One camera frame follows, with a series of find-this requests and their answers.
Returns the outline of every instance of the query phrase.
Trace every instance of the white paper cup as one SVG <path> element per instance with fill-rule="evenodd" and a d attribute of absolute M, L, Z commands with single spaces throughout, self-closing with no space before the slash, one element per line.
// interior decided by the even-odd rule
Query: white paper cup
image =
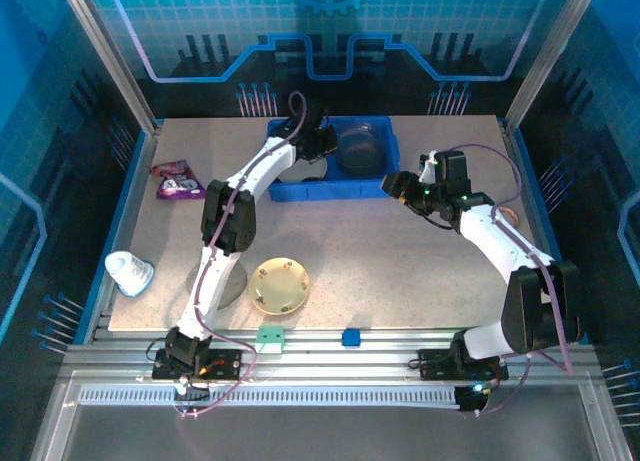
<path fill-rule="evenodd" d="M 151 263 L 136 258 L 128 251 L 114 251 L 105 258 L 104 264 L 125 296 L 142 293 L 155 272 Z"/>

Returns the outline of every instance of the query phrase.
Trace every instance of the small plate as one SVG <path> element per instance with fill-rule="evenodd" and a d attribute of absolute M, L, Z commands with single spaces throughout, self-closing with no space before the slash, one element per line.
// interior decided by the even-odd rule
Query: small plate
<path fill-rule="evenodd" d="M 502 214 L 502 216 L 507 220 L 511 227 L 517 228 L 518 226 L 520 226 L 520 218 L 518 217 L 518 213 L 516 213 L 512 208 L 510 208 L 509 206 L 500 206 L 498 208 L 498 211 L 500 211 L 500 214 Z"/>
<path fill-rule="evenodd" d="M 309 275 L 293 259 L 270 259 L 251 275 L 249 295 L 256 308 L 266 314 L 289 314 L 309 296 Z"/>

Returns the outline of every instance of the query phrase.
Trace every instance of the beige work surface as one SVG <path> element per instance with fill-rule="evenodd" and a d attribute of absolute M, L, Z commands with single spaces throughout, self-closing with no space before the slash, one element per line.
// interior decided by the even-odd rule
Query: beige work surface
<path fill-rule="evenodd" d="M 187 159 L 205 186 L 211 179 L 226 179 L 260 148 L 267 121 L 169 119 L 154 164 Z M 400 116 L 392 123 L 401 170 L 415 171 L 421 153 L 466 142 L 506 152 L 493 116 Z M 513 193 L 515 182 L 504 160 L 480 149 L 466 154 L 474 191 L 496 201 Z M 157 200 L 158 184 L 155 178 L 147 183 L 130 248 L 154 263 L 156 275 L 137 298 L 117 295 L 112 331 L 166 331 L 187 304 L 185 280 L 200 258 L 204 201 Z M 520 216 L 520 232 L 531 240 L 522 203 L 511 207 Z M 291 315 L 266 316 L 245 289 L 219 311 L 216 328 L 463 327 L 500 316 L 506 285 L 482 253 L 396 200 L 274 203 L 265 192 L 256 209 L 257 236 L 240 263 L 251 276 L 270 258 L 299 261 L 311 278 L 309 298 Z"/>

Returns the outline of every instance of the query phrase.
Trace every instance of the robotic arm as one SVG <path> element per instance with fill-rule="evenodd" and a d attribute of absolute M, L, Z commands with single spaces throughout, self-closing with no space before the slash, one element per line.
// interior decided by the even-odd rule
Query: robotic arm
<path fill-rule="evenodd" d="M 299 110 L 269 133 L 262 149 L 244 168 L 226 181 L 214 180 L 207 187 L 201 223 L 204 247 L 196 282 L 177 326 L 165 339 L 170 363 L 200 371 L 211 341 L 203 324 L 213 326 L 231 270 L 255 238 L 256 201 L 296 160 L 313 162 L 338 148 L 333 127 L 321 127 L 325 116 L 324 108 L 307 102 L 304 118 Z M 237 193 L 230 203 L 234 190 Z"/>
<path fill-rule="evenodd" d="M 382 189 L 419 216 L 429 219 L 438 212 L 451 229 L 482 251 L 508 286 L 499 321 L 461 331 L 454 338 L 452 350 L 460 362 L 526 354 L 559 344 L 552 306 L 542 303 L 542 295 L 549 293 L 534 256 L 552 276 L 567 341 L 579 340 L 577 268 L 540 252 L 508 223 L 501 222 L 508 233 L 498 227 L 495 221 L 502 218 L 496 212 L 493 219 L 493 201 L 471 191 L 461 151 L 434 151 L 421 160 L 425 167 L 420 176 L 408 171 L 387 175 Z"/>
<path fill-rule="evenodd" d="M 203 325 L 213 326 L 231 270 L 255 238 L 256 201 L 297 159 L 314 161 L 337 149 L 333 128 L 321 127 L 325 115 L 321 106 L 308 103 L 306 116 L 299 111 L 276 127 L 242 170 L 207 187 L 200 268 L 187 307 L 165 339 L 170 366 L 199 373 L 207 364 L 211 338 Z M 581 303 L 576 267 L 538 251 L 513 228 L 508 227 L 507 232 L 499 228 L 492 217 L 493 201 L 484 193 L 471 191 L 462 152 L 432 152 L 422 160 L 425 168 L 420 176 L 408 171 L 389 174 L 382 189 L 432 223 L 429 216 L 438 212 L 448 229 L 464 236 L 487 256 L 508 285 L 499 321 L 461 331 L 454 337 L 450 351 L 458 372 L 464 372 L 465 363 L 472 365 L 478 360 L 559 344 L 553 310 L 542 303 L 542 294 L 548 290 L 538 263 L 553 277 L 567 340 L 577 341 Z"/>

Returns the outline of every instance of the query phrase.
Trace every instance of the purple snack bag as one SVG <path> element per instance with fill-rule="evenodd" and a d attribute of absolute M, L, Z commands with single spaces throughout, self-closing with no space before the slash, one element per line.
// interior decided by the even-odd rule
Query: purple snack bag
<path fill-rule="evenodd" d="M 156 192 L 158 199 L 203 199 L 206 197 L 205 189 L 184 159 L 157 164 L 151 168 L 151 174 L 164 178 Z"/>

